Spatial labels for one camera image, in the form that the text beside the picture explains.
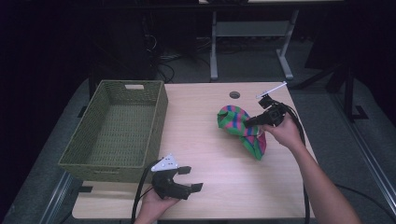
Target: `human arm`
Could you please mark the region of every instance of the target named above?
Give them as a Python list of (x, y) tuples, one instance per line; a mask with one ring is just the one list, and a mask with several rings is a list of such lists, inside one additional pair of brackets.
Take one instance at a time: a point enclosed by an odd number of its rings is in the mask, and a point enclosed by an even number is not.
[(151, 188), (147, 190), (147, 194), (143, 197), (142, 206), (134, 224), (151, 224), (160, 218), (168, 208), (180, 201), (180, 199), (169, 197), (161, 199), (155, 190)]
[(297, 161), (318, 223), (361, 223), (353, 207), (306, 149), (289, 114), (279, 126), (263, 128), (287, 147)]

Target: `basket handle hole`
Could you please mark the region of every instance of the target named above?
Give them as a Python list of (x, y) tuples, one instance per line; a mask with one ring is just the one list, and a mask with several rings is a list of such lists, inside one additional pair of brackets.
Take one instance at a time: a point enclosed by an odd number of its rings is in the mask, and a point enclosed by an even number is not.
[(127, 90), (144, 90), (145, 86), (138, 84), (126, 84), (125, 89)]

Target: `forearm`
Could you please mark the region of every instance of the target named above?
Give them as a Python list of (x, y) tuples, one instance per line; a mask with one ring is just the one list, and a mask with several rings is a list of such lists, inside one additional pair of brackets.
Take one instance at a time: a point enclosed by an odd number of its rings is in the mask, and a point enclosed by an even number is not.
[(303, 145), (293, 148), (306, 192), (320, 224), (361, 223), (355, 210)]

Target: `floor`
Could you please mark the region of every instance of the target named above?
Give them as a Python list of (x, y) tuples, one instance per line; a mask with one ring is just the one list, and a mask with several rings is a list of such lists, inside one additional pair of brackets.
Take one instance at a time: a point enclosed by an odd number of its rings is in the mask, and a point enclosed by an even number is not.
[[(217, 82), (284, 81), (275, 49), (282, 39), (238, 39), (230, 45), (223, 42), (219, 51), (219, 80)], [(304, 68), (312, 42), (293, 40), (286, 55), (294, 79), (289, 86), (301, 83), (320, 72)], [(200, 51), (195, 58), (180, 58), (161, 65), (160, 69), (170, 83), (209, 82), (208, 50)], [(380, 206), (362, 197), (359, 193), (340, 187), (351, 201), (364, 223), (393, 223), (384, 209), (392, 214), (391, 208), (381, 188), (372, 175), (369, 163), (361, 150), (353, 129), (358, 129), (360, 137), (371, 149), (390, 183), (396, 181), (396, 129), (381, 109), (375, 104), (370, 91), (355, 80), (354, 105), (361, 105), (368, 119), (356, 120), (351, 124), (340, 109), (343, 89), (336, 94), (325, 91), (329, 77), (325, 77), (304, 90), (290, 91), (296, 104), (307, 136), (315, 151), (319, 165), (337, 185), (348, 187), (370, 196)], [(70, 216), (74, 201), (78, 196), (81, 180), (70, 177), (57, 166), (57, 161), (79, 122), (81, 108), (89, 102), (87, 80), (81, 83), (64, 113), (53, 129), (34, 168), (26, 179), (14, 204), (4, 220), (8, 223), (129, 223), (129, 220), (78, 220)], [(62, 192), (54, 192), (65, 182)], [(227, 223), (303, 223), (302, 219), (290, 220), (228, 220)], [(211, 223), (210, 221), (161, 221), (161, 223)]]

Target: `person's right hand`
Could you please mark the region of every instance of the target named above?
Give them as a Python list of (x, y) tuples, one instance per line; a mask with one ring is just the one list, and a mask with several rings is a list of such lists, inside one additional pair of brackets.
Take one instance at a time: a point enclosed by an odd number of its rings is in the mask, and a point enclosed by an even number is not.
[(268, 124), (264, 124), (262, 127), (265, 131), (272, 134), (282, 146), (287, 147), (291, 151), (295, 148), (304, 147), (297, 126), (289, 113), (286, 113), (282, 123), (277, 127)]

